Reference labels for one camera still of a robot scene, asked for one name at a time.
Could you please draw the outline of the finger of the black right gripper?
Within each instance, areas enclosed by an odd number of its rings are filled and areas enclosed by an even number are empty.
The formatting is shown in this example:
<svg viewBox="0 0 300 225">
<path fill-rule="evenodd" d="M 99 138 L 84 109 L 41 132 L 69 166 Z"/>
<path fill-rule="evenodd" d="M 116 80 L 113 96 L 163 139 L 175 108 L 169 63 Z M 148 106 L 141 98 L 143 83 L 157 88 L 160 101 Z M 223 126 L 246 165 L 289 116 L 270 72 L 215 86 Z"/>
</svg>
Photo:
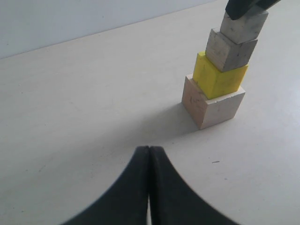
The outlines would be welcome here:
<svg viewBox="0 0 300 225">
<path fill-rule="evenodd" d="M 267 10 L 279 1 L 280 0 L 229 0 L 225 11 L 232 20 L 237 20 L 254 6 Z"/>
</svg>

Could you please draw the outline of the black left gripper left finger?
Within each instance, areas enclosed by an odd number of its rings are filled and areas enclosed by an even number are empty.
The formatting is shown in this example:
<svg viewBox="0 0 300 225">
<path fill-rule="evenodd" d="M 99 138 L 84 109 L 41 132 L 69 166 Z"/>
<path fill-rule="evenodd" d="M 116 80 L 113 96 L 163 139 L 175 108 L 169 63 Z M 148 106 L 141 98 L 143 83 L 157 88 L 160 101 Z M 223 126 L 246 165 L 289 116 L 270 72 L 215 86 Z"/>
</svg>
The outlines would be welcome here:
<svg viewBox="0 0 300 225">
<path fill-rule="evenodd" d="M 65 225 L 146 225 L 150 148 L 137 147 L 119 178 Z"/>
</svg>

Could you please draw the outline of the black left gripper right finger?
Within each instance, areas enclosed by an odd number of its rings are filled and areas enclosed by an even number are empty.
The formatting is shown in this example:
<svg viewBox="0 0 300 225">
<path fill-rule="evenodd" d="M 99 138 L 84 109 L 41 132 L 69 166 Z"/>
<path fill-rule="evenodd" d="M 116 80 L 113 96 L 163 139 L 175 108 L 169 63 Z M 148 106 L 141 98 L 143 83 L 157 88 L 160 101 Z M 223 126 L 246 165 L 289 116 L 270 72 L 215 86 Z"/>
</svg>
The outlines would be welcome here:
<svg viewBox="0 0 300 225">
<path fill-rule="evenodd" d="M 150 213 L 153 225 L 236 225 L 182 179 L 165 150 L 150 147 Z"/>
</svg>

